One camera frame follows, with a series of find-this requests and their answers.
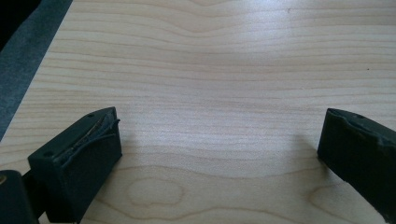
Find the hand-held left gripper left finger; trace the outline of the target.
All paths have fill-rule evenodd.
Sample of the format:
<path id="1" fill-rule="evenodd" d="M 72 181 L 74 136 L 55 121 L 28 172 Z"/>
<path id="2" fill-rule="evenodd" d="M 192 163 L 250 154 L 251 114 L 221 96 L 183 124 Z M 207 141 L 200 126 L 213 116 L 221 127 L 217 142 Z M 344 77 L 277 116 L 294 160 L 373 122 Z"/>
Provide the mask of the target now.
<path id="1" fill-rule="evenodd" d="M 91 112 L 28 157 L 49 221 L 82 220 L 121 157 L 119 122 L 114 107 Z"/>

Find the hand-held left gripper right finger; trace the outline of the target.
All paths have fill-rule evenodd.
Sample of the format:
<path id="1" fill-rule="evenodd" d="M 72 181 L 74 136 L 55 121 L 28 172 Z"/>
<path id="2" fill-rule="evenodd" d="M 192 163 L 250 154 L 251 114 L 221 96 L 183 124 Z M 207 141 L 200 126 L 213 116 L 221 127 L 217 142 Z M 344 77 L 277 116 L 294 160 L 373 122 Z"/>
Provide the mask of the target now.
<path id="1" fill-rule="evenodd" d="M 362 115 L 329 108 L 318 157 L 388 224 L 396 224 L 396 131 Z"/>

